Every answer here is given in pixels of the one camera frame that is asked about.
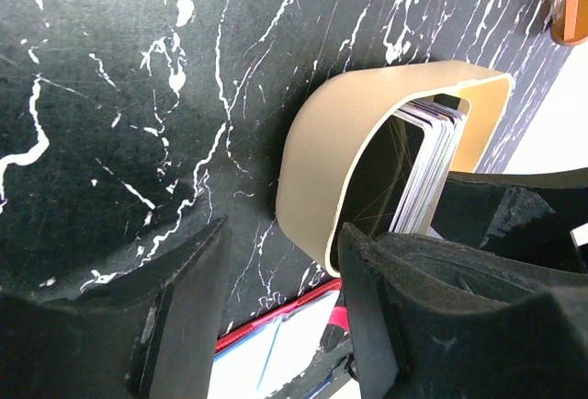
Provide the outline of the red card holder wallet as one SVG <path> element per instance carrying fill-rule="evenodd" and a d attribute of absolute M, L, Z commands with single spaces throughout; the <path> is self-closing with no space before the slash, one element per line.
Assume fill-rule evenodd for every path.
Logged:
<path fill-rule="evenodd" d="M 347 331 L 346 308 L 333 279 L 220 337 L 209 398 L 267 398 L 311 364 L 325 328 Z"/>

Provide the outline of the beige oval card tray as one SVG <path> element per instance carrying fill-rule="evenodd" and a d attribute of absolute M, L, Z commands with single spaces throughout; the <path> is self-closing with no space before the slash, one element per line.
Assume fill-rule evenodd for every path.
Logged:
<path fill-rule="evenodd" d="M 446 94 L 465 101 L 467 122 L 450 171 L 473 173 L 503 118 L 514 79 L 458 60 L 339 74 L 304 102 L 285 141 L 277 199 L 284 235 L 336 278 L 333 242 L 360 156 L 401 105 Z"/>

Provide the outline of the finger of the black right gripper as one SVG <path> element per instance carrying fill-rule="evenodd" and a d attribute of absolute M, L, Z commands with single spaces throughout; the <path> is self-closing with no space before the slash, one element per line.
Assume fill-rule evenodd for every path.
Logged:
<path fill-rule="evenodd" d="M 587 169 L 537 175 L 451 172 L 432 221 L 448 241 L 516 261 L 585 274 Z"/>

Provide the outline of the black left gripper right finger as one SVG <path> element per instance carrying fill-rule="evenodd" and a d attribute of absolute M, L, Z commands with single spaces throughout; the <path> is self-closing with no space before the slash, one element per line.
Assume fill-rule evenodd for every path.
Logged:
<path fill-rule="evenodd" d="M 587 278 L 413 234 L 338 236 L 365 398 L 584 398 Z"/>

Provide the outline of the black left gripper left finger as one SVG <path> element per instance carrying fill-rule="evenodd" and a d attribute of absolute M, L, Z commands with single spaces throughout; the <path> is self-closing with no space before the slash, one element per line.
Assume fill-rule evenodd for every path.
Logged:
<path fill-rule="evenodd" d="M 73 300 L 1 294 L 4 398 L 204 398 L 232 231 L 218 218 Z"/>

